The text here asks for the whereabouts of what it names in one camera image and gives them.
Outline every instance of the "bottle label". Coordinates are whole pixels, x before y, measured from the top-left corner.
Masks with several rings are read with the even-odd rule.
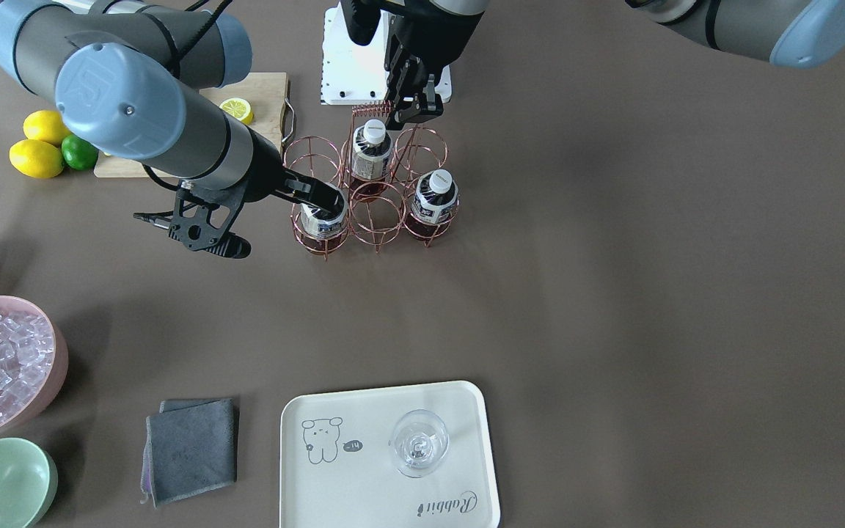
[[[409,210],[412,211],[416,220],[423,224],[438,225],[443,221],[449,220],[450,215],[455,210],[456,201],[452,200],[442,206],[434,206],[427,203],[420,198],[419,194],[413,194],[413,201],[409,204]]]
[[[301,225],[302,230],[310,237],[317,238],[320,241],[338,236],[343,231],[343,228],[345,228],[343,219],[339,221],[324,221],[305,213],[301,215]]]
[[[380,180],[386,174],[389,165],[389,153],[386,156],[366,156],[354,153],[354,163],[351,164],[351,174],[360,180]]]

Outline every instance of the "lemon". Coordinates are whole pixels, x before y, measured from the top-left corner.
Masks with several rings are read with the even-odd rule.
[[[9,161],[21,174],[30,177],[56,177],[64,170],[61,150],[37,139],[23,139],[9,149]]]
[[[245,125],[252,123],[252,106],[244,98],[231,97],[225,100],[221,103],[221,110],[231,114],[233,117],[237,117]]]
[[[61,114],[57,110],[33,111],[24,118],[24,136],[28,139],[37,139],[46,143],[58,146],[64,138],[70,135],[70,131],[64,126]]]

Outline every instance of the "plastic bottle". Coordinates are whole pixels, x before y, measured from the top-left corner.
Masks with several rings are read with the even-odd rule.
[[[412,236],[428,240],[455,213],[457,203],[458,186],[452,174],[436,169],[417,181],[403,224]]]
[[[393,141],[389,139],[387,127],[381,120],[369,120],[354,131],[351,144],[351,177],[348,187],[351,199],[369,202],[383,193],[383,183],[388,174],[390,156],[393,154]],[[380,181],[362,187],[358,193],[354,190],[368,181]]]
[[[331,253],[345,241],[347,212],[348,210],[343,208],[341,213],[332,215],[321,208],[302,204],[299,224],[307,236],[301,237],[301,242],[305,247],[314,250],[312,253]]]

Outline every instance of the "green bowl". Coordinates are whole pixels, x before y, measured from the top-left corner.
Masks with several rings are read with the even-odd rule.
[[[22,438],[0,439],[0,528],[27,528],[48,511],[57,490],[50,455]]]

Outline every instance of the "white tray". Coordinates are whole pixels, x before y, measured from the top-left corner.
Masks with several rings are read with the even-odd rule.
[[[449,450],[433,474],[409,478],[396,469],[388,442],[393,425],[417,408],[442,418]],[[500,523],[484,398],[474,384],[446,381],[302,395],[285,406],[281,429],[279,528],[496,528]],[[308,433],[311,449],[304,440]]]

